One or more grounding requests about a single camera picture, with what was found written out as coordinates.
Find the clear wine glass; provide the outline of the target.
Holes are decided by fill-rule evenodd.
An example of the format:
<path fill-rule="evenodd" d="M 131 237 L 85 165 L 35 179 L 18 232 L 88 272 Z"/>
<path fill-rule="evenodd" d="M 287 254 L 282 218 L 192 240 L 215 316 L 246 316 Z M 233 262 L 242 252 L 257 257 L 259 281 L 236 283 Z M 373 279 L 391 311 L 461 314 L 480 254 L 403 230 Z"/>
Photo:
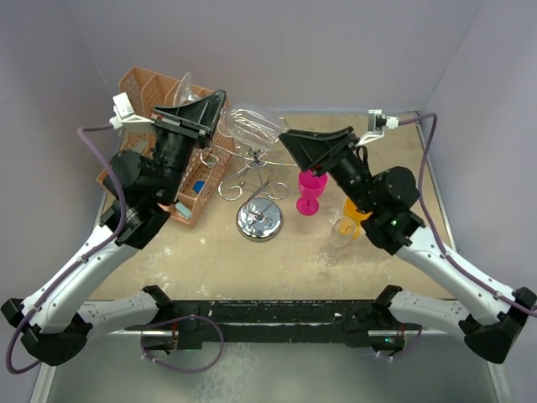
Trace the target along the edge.
<path fill-rule="evenodd" d="M 217 132 L 226 139 L 231 139 L 234 142 L 231 132 L 226 125 L 218 125 Z"/>
<path fill-rule="evenodd" d="M 282 117 L 244 103 L 224 107 L 218 125 L 226 125 L 238 143 L 264 152 L 270 151 L 280 134 L 289 129 Z"/>

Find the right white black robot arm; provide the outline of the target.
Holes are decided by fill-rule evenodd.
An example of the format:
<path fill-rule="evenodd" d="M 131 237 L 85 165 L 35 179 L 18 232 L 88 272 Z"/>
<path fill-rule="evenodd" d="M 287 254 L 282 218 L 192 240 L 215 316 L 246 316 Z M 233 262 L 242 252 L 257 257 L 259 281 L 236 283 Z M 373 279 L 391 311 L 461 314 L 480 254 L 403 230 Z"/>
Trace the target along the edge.
<path fill-rule="evenodd" d="M 395 166 L 372 174 L 368 151 L 351 127 L 333 133 L 292 129 L 279 140 L 301 171 L 330 175 L 368 215 L 361 227 L 375 247 L 413 265 L 452 297 L 429 298 L 390 285 L 374 302 L 380 327 L 399 322 L 439 330 L 462 338 L 488 362 L 505 361 L 534 312 L 536 295 L 501 284 L 447 247 L 411 209 L 420 197 L 411 170 Z"/>

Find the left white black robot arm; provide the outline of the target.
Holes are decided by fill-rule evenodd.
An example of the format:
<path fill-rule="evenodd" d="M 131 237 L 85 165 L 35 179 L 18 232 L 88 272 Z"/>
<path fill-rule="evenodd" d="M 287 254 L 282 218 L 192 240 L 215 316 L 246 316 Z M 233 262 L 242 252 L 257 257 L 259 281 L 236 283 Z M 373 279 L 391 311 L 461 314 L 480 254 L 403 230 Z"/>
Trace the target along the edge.
<path fill-rule="evenodd" d="M 155 136 L 150 157 L 130 149 L 102 159 L 113 204 L 67 263 L 33 294 L 5 301 L 1 311 L 37 364 L 61 365 L 90 341 L 130 327 L 163 329 L 176 322 L 174 302 L 156 285 L 115 301 L 92 305 L 93 291 L 131 259 L 169 220 L 190 157 L 210 144 L 227 94 L 212 92 L 198 101 L 157 106 L 138 115 L 127 94 L 113 99 L 110 130 L 136 129 Z"/>

